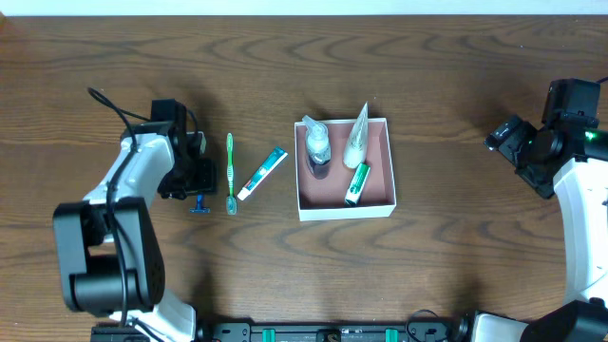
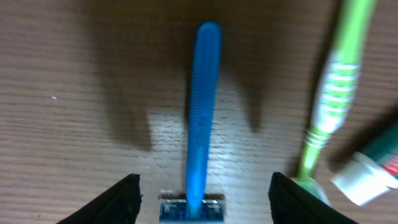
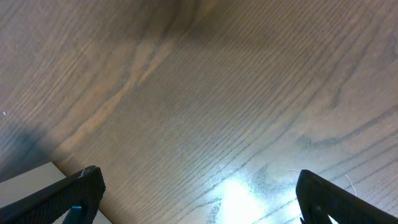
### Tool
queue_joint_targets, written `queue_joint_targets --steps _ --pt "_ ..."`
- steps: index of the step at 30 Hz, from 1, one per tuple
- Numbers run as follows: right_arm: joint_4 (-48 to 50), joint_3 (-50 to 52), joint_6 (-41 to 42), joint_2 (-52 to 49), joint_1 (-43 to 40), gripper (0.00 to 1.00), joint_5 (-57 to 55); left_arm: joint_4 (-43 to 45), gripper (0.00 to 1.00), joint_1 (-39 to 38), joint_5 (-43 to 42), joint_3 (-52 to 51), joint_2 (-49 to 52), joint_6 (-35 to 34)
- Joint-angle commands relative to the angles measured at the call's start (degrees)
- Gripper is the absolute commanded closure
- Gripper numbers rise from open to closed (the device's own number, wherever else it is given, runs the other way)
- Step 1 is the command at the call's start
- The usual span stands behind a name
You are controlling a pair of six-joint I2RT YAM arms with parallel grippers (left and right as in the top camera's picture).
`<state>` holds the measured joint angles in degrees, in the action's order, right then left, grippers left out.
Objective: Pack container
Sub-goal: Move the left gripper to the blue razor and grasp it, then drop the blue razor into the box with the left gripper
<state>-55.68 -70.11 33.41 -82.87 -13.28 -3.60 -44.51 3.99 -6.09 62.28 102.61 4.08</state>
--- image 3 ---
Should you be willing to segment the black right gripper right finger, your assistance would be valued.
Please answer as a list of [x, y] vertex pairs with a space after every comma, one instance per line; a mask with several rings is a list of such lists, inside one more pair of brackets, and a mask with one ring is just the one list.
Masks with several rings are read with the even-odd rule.
[[397, 218], [309, 170], [301, 170], [296, 196], [304, 224], [397, 224]]

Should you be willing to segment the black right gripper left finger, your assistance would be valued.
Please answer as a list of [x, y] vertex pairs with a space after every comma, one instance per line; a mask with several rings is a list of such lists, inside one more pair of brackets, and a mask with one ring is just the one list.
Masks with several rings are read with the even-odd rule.
[[1, 223], [92, 224], [106, 186], [101, 169], [87, 168], [1, 209]]

